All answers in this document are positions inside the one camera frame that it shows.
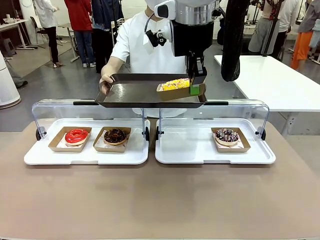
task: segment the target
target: red icing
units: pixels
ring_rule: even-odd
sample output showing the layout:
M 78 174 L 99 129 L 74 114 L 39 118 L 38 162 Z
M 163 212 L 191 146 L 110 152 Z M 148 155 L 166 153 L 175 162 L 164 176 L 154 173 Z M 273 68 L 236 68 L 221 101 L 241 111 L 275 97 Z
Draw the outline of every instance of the red icing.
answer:
M 67 143 L 76 144 L 86 139 L 87 136 L 88 132 L 86 130 L 73 129 L 65 135 L 64 139 Z

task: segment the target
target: red jacket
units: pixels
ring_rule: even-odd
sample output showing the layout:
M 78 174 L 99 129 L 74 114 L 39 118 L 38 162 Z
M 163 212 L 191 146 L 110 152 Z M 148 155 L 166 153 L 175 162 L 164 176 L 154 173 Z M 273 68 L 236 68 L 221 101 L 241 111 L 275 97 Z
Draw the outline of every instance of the red jacket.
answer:
M 89 14 L 92 15 L 90 0 L 64 0 L 68 8 L 71 27 L 74 31 L 92 31 Z

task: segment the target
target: silver metal cylinder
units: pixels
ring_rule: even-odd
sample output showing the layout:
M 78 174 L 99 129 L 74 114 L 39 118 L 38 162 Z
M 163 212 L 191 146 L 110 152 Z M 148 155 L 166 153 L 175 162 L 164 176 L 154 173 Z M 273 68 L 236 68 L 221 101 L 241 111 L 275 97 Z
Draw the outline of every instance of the silver metal cylinder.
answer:
M 190 7 L 183 3 L 176 2 L 175 21 L 185 25 L 204 25 L 213 22 L 212 12 L 219 8 L 219 0 L 200 7 Z

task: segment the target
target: person in red jacket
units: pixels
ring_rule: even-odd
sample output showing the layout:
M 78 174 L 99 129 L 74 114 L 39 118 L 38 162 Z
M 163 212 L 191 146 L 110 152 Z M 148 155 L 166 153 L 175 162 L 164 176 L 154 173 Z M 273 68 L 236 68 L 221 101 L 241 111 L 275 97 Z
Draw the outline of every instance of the person in red jacket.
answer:
M 82 66 L 84 68 L 88 66 L 94 68 L 96 67 L 96 63 L 92 48 L 92 23 L 89 17 L 89 15 L 92 15 L 90 0 L 64 0 L 64 2 L 68 8 L 69 19 L 78 45 Z

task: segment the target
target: black tray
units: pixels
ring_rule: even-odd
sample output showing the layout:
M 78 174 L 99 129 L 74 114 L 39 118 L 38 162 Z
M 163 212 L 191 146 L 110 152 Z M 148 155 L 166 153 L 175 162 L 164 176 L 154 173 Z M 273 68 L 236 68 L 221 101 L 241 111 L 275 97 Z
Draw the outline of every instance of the black tray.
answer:
M 204 93 L 162 101 L 156 92 L 159 84 L 187 77 L 186 74 L 116 73 L 112 75 L 115 82 L 107 86 L 107 94 L 100 92 L 95 101 L 106 108 L 196 109 L 207 102 Z

